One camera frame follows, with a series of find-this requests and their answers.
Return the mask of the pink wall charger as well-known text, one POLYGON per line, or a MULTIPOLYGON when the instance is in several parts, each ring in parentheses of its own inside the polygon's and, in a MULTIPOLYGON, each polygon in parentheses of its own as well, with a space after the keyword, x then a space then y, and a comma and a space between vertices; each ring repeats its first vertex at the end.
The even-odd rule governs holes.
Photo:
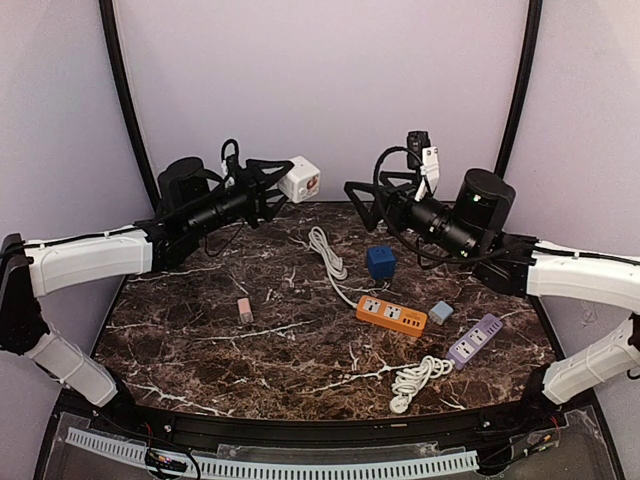
POLYGON ((238 312, 240 321, 243 324, 248 324, 253 321, 253 313, 251 304, 248 298, 241 298, 237 301, 238 312))

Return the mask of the white cube socket adapter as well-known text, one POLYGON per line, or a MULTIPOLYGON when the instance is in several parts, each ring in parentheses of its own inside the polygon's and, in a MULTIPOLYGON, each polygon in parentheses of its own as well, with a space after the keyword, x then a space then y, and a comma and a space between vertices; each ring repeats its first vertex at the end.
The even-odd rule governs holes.
POLYGON ((304 156, 291 159, 293 168, 278 183, 278 189, 293 203, 298 204, 320 191, 320 170, 304 156))

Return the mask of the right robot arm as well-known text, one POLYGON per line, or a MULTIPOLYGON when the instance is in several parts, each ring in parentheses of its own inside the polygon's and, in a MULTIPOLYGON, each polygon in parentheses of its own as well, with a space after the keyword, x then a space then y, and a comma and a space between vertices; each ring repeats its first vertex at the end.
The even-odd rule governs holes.
POLYGON ((430 195, 419 198, 409 175, 382 172, 380 183, 348 181, 344 191, 367 230, 385 222, 400 238, 411 230, 445 256, 406 246, 433 262, 470 265, 486 287, 517 297, 565 297, 629 311, 611 333, 578 353, 536 368, 523 402, 510 413, 521 434, 534 432, 549 407, 627 373, 639 365, 639 260, 561 247, 535 236, 508 234, 503 227, 516 192, 498 175, 479 168, 466 172, 453 205, 430 195))

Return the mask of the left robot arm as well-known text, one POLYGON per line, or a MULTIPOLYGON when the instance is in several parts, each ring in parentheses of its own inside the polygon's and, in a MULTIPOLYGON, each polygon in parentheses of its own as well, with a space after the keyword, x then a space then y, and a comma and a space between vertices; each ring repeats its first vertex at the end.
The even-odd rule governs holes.
POLYGON ((158 177, 156 214, 116 230, 27 242, 7 236, 1 248, 1 348, 25 355, 58 382, 102 408, 120 436, 141 427, 140 412, 102 365, 45 321, 40 298, 63 288, 123 275, 168 271, 194 253, 201 238, 242 219, 252 227, 270 221, 286 203, 277 184, 290 160, 227 160, 225 176, 198 157, 170 164, 158 177))

